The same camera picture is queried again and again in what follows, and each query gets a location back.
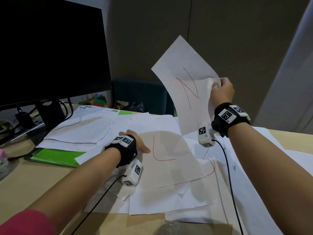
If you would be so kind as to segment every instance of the white tracking device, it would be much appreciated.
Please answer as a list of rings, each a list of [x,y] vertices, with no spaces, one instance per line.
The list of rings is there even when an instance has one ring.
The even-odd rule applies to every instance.
[[[125,186],[136,186],[141,173],[142,164],[138,159],[134,159],[129,165],[127,165],[125,172],[126,177],[122,179],[122,183]]]
[[[215,145],[214,134],[217,133],[212,129],[211,125],[208,122],[199,124],[198,126],[198,142],[202,146],[209,148]]]

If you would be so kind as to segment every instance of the black plastic bag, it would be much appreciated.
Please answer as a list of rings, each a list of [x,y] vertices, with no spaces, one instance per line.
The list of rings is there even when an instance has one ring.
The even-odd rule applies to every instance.
[[[130,102],[128,106],[125,106],[121,110],[128,110],[128,111],[140,112],[140,113],[146,112],[146,108],[143,102]]]

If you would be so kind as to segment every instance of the black monitor screen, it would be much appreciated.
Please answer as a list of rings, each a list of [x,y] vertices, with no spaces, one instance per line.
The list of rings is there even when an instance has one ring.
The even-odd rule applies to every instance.
[[[0,108],[108,90],[101,9],[64,0],[2,0]]]

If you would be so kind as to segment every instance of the hand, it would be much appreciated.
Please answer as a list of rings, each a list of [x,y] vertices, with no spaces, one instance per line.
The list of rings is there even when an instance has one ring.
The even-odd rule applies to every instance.
[[[119,135],[121,135],[121,136],[126,135],[126,134],[130,134],[130,135],[135,137],[138,150],[142,151],[143,153],[150,153],[151,152],[151,150],[149,148],[147,148],[147,146],[143,143],[142,139],[139,137],[139,135],[135,131],[128,129],[126,131],[126,133],[119,132]]]
[[[221,78],[222,86],[219,88],[218,83],[214,82],[211,90],[211,102],[214,106],[214,109],[220,104],[229,102],[233,100],[233,95],[235,90],[233,89],[233,84],[227,77]]]

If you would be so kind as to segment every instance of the person's right arm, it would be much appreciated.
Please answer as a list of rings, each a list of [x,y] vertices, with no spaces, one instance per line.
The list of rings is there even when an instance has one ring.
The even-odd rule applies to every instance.
[[[222,78],[214,84],[214,107],[231,102],[233,86]],[[228,129],[237,158],[271,217],[284,234],[313,231],[313,177],[287,154],[247,123]]]

